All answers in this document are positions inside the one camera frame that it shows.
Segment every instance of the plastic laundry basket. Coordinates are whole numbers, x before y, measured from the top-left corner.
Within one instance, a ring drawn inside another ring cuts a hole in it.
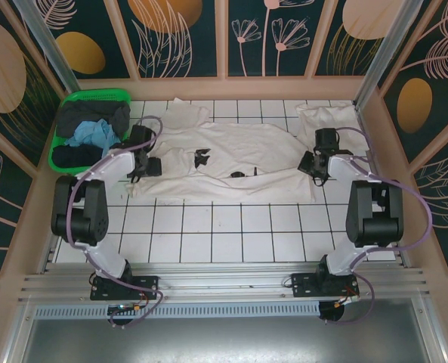
[[[128,102],[128,104],[131,101],[131,96],[127,91],[120,88],[108,88],[108,89],[89,89],[87,91],[78,91],[74,92],[71,95],[64,98],[63,102],[60,104],[61,106],[66,103],[66,101],[77,101],[77,100],[83,100],[83,101],[125,101]],[[123,135],[123,140],[125,140],[128,137],[128,132],[125,132]],[[52,151],[55,147],[64,145],[64,142],[66,141],[66,138],[60,138],[56,135],[56,132],[54,132],[54,136],[52,137],[51,142],[51,149],[49,151],[49,166],[55,171],[55,172],[64,172],[66,174],[76,175],[80,172],[84,172],[85,170],[88,170],[91,165],[88,166],[78,166],[76,168],[60,168],[58,166],[55,166],[52,162]]]

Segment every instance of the white cloth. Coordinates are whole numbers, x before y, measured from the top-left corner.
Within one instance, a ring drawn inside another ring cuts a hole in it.
[[[306,145],[274,125],[219,124],[207,118],[205,109],[175,100],[162,116],[163,133],[150,152],[161,158],[162,176],[128,185],[129,194],[208,202],[313,200],[311,179],[297,170]],[[195,152],[200,149],[211,149],[206,154],[210,157],[196,169]],[[233,172],[248,177],[231,178]]]
[[[354,106],[344,107],[312,107],[300,104],[296,107],[301,126],[297,139],[312,150],[316,145],[314,133],[322,128],[354,127],[360,129]],[[359,133],[351,130],[340,130],[339,147],[361,155],[368,150],[366,139]]]

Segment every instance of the black cloth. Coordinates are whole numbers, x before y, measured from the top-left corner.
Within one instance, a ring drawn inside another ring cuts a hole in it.
[[[56,135],[71,138],[83,121],[105,119],[122,139],[130,127],[130,107],[124,101],[67,101],[56,114]]]
[[[101,160],[103,149],[94,145],[83,144],[78,147],[56,146],[52,151],[52,162],[60,168],[77,168],[92,166]]]

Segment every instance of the small black object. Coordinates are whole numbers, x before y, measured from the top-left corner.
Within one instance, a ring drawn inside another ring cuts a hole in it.
[[[360,294],[357,278],[354,275],[331,275],[326,264],[326,255],[321,259],[314,273],[292,274],[291,282],[294,297],[343,296],[346,287]]]
[[[231,178],[243,178],[245,176],[246,174],[244,174],[243,172],[233,172],[232,174],[230,174]]]
[[[334,301],[320,301],[320,319],[338,321],[344,314],[344,305],[335,307]]]
[[[158,276],[133,276],[131,267],[126,261],[125,271],[119,279],[127,284],[145,287],[150,290],[158,290]],[[91,286],[90,300],[93,301],[111,301],[111,300],[141,300],[141,294],[144,294],[148,300],[155,300],[156,293],[147,293],[139,290],[129,289],[109,278],[96,276]]]
[[[384,207],[373,212],[372,203]],[[386,247],[403,236],[403,196],[400,188],[387,183],[353,181],[346,215],[346,234],[358,248]]]
[[[195,151],[194,165],[195,169],[200,165],[207,165],[210,155],[205,155],[210,151],[210,149],[199,149]]]
[[[64,240],[67,240],[67,207],[77,181],[76,177],[69,175],[61,176],[56,181],[51,230]],[[84,181],[77,191],[75,202],[79,202],[82,198],[85,198],[84,209],[72,208],[71,234],[74,240],[82,240],[90,246],[96,246],[106,235],[109,225],[104,181]]]

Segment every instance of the black grout line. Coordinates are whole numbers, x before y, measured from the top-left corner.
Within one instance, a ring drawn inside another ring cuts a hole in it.
[[[333,231],[332,233],[339,233],[346,231]],[[123,234],[152,234],[153,232],[125,232]],[[183,234],[269,234],[269,231],[249,231],[249,232],[184,232]],[[330,231],[273,231],[272,233],[289,234],[289,233],[302,233],[302,234],[316,234],[316,233],[331,233]],[[159,232],[156,234],[182,234],[181,232]]]
[[[150,263],[150,256],[151,256],[151,243],[153,242],[153,227],[155,226],[155,214],[156,214],[156,198],[155,198],[155,205],[153,206],[153,221],[151,222],[150,248],[148,249],[148,263]]]
[[[332,235],[332,233],[334,231],[332,230],[332,227],[331,227],[331,217],[329,216],[328,203],[327,203],[327,200],[326,200],[326,192],[325,192],[324,186],[322,186],[321,188],[323,189],[324,203],[326,204],[326,214],[328,215],[329,230],[331,231],[332,247],[336,250],[335,238]]]
[[[244,262],[244,226],[242,221],[242,203],[240,204],[240,239],[242,240],[242,262]]]
[[[180,257],[178,258],[179,262],[181,262],[181,249],[184,246],[184,217],[185,217],[185,203],[181,207]]]
[[[210,262],[213,262],[213,251],[214,251],[214,202],[212,202],[211,212],[210,212]]]
[[[272,241],[272,258],[275,262],[276,261],[276,251],[274,250],[274,232],[272,230],[272,213],[270,212],[270,203],[269,203],[269,220],[270,220],[270,240]]]
[[[299,210],[299,204],[296,204],[296,206],[298,207],[299,227],[301,228],[302,251],[304,253],[304,260],[305,260],[305,262],[307,262],[307,259],[306,259],[306,246],[304,245],[304,233],[302,231],[301,210]]]

